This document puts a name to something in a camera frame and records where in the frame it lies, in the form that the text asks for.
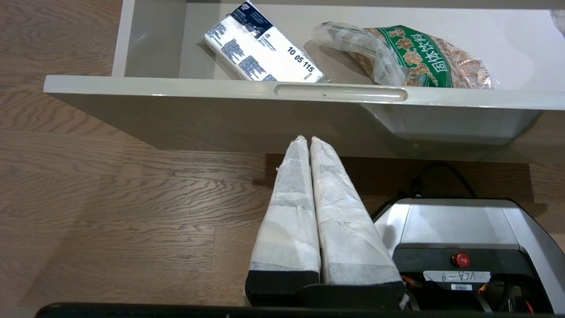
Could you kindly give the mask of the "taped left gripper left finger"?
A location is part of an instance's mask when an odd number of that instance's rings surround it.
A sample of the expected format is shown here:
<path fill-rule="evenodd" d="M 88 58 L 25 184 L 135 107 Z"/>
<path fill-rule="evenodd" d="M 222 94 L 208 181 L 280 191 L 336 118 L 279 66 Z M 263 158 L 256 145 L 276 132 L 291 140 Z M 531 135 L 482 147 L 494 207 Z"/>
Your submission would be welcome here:
<path fill-rule="evenodd" d="M 250 270 L 312 271 L 321 268 L 307 140 L 293 140 L 277 169 L 270 203 L 256 236 Z"/>

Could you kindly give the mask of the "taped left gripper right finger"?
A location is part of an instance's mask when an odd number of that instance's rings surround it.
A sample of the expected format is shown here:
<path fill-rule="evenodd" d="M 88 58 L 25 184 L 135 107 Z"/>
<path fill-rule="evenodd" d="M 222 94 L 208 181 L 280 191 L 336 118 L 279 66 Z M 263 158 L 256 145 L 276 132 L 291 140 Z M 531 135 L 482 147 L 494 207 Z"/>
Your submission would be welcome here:
<path fill-rule="evenodd" d="M 334 148 L 313 137 L 310 159 L 323 282 L 403 284 Z"/>

